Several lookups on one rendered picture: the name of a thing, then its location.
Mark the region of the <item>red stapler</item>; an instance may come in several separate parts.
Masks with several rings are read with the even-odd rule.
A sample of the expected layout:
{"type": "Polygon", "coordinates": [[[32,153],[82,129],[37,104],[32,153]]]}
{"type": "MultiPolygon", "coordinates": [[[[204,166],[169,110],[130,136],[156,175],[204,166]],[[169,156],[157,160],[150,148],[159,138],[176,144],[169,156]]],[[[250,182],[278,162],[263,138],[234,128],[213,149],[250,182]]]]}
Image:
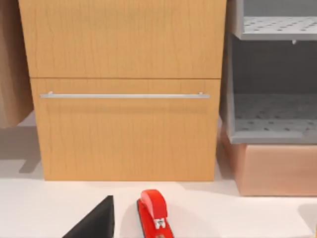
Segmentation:
{"type": "Polygon", "coordinates": [[[157,189],[146,189],[137,200],[144,238],[175,238],[167,220],[165,198],[157,189]]]}

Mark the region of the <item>grey pierced shelf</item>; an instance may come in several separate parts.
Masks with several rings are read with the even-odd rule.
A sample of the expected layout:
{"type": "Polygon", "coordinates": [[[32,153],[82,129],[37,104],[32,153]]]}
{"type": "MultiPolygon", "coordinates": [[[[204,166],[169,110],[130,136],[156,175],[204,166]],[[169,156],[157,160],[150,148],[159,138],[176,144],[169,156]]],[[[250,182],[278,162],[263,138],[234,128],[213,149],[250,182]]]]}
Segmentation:
{"type": "Polygon", "coordinates": [[[317,0],[233,0],[231,10],[242,41],[317,41],[317,0]]]}

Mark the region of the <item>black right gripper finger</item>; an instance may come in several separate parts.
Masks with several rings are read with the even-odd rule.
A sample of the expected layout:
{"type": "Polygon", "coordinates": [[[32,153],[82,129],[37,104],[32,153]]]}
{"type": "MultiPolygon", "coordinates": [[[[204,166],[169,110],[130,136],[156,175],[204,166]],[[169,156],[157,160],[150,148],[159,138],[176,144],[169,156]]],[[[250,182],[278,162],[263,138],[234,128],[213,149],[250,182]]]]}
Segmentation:
{"type": "Polygon", "coordinates": [[[114,199],[108,195],[62,238],[113,238],[114,199]]]}

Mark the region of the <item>plain wooden drawer front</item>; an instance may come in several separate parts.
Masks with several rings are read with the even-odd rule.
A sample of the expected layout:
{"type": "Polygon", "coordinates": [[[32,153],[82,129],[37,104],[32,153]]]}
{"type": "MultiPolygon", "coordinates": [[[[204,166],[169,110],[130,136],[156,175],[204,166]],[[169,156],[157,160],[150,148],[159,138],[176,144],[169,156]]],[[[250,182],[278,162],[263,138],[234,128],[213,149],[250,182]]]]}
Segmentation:
{"type": "Polygon", "coordinates": [[[18,0],[32,78],[220,78],[227,0],[18,0]]]}

